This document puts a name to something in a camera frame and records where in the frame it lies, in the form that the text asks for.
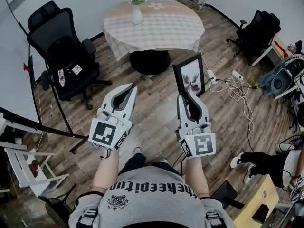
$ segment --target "vase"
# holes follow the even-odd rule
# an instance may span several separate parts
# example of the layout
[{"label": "vase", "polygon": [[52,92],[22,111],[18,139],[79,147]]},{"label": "vase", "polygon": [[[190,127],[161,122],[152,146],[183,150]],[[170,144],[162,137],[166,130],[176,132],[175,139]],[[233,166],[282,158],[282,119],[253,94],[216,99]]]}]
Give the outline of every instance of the vase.
[{"label": "vase", "polygon": [[140,5],[133,5],[133,11],[131,14],[131,22],[135,25],[140,24],[143,21],[143,15],[140,9]]}]

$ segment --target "framed picture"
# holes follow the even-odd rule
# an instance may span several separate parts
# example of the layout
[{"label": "framed picture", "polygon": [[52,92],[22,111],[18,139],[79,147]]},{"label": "framed picture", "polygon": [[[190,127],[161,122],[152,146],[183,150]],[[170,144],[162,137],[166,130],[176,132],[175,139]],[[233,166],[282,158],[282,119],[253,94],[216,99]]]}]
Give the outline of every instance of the framed picture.
[{"label": "framed picture", "polygon": [[205,92],[203,62],[200,52],[176,65],[173,64],[173,70],[179,93],[188,91],[199,97]]}]

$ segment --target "red object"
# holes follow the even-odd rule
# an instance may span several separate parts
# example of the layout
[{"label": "red object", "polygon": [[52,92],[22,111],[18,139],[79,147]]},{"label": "red object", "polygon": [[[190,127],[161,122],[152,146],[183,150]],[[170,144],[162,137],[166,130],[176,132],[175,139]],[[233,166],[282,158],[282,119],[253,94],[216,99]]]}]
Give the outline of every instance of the red object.
[{"label": "red object", "polygon": [[284,58],[288,57],[288,54],[286,53],[286,51],[283,48],[281,48],[281,46],[279,45],[279,43],[277,41],[275,41],[275,44],[277,45],[278,48],[280,48],[281,51],[283,51]]}]

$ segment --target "chair armrest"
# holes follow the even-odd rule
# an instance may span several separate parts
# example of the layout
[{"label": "chair armrest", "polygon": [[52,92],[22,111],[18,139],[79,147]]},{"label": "chair armrest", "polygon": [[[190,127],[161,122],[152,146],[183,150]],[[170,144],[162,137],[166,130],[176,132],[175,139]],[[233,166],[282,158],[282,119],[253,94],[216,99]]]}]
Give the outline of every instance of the chair armrest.
[{"label": "chair armrest", "polygon": [[41,86],[44,91],[49,89],[49,80],[47,71],[43,71],[41,74]]},{"label": "chair armrest", "polygon": [[96,52],[96,47],[91,40],[85,39],[82,41],[82,44],[90,55]]},{"label": "chair armrest", "polygon": [[242,28],[244,24],[247,24],[247,22],[245,20],[241,20],[240,22],[241,22],[240,28]]}]

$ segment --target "office chair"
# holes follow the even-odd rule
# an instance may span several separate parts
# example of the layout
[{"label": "office chair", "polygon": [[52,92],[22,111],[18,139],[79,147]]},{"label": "office chair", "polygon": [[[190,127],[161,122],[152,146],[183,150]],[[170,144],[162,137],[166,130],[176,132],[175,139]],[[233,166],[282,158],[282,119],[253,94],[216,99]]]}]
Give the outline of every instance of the office chair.
[{"label": "office chair", "polygon": [[[86,88],[91,84],[107,84],[111,81],[97,80],[99,77],[99,64],[94,62],[94,44],[85,39],[79,41],[70,8],[60,9],[54,1],[50,1],[36,10],[28,19],[30,30],[27,40],[29,44],[46,61],[49,72],[53,72],[53,80],[49,73],[41,74],[43,90],[49,89],[51,84],[57,90],[61,101],[70,99],[79,93],[83,94],[86,107],[92,109],[88,103]],[[73,70],[76,65],[81,69]],[[58,70],[64,70],[65,86],[59,83]]]},{"label": "office chair", "polygon": [[263,49],[269,48],[273,37],[281,30],[280,20],[273,13],[256,11],[253,20],[245,28],[242,27],[247,22],[244,20],[240,22],[241,26],[237,30],[239,39],[236,41],[227,39],[226,41],[232,41],[240,47],[240,50],[233,57],[236,58],[243,51],[250,66],[250,58],[254,55],[261,55]]},{"label": "office chair", "polygon": [[46,198],[39,196],[39,198],[46,203],[46,210],[51,219],[62,228],[69,228],[68,219],[72,213],[72,209],[67,205],[67,198],[75,188],[76,184],[70,189],[69,192],[60,195],[56,198]]}]

